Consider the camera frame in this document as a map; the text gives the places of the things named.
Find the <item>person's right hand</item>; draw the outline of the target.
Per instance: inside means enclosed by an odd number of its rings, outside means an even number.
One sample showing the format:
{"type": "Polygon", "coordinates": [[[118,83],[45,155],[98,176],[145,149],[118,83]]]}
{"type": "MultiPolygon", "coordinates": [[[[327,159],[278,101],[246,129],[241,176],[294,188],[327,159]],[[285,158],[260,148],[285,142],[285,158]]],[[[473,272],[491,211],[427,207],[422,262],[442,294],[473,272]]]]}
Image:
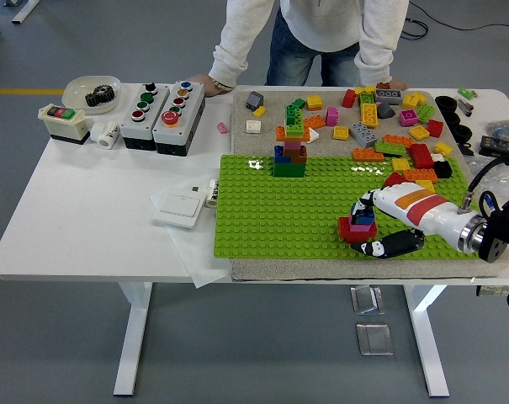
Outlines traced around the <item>person's right hand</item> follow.
{"type": "Polygon", "coordinates": [[[208,98],[229,93],[234,89],[233,87],[226,86],[225,84],[214,80],[208,74],[195,75],[187,78],[187,81],[202,83],[204,85],[205,96],[208,98]]]}

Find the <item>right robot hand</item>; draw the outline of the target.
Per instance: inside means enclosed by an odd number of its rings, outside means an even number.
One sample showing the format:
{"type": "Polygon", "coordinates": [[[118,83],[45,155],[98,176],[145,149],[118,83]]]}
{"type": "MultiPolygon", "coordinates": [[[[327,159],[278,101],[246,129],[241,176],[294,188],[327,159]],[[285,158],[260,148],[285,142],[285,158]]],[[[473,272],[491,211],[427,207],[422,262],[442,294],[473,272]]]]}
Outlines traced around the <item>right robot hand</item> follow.
{"type": "Polygon", "coordinates": [[[473,239],[485,220],[473,210],[462,211],[453,202],[422,186],[404,182],[367,192],[352,208],[352,218],[371,213],[377,207],[409,226],[374,242],[353,243],[351,249],[375,258],[393,258],[415,252],[424,237],[439,235],[457,251],[470,254],[478,250],[473,239]]]}

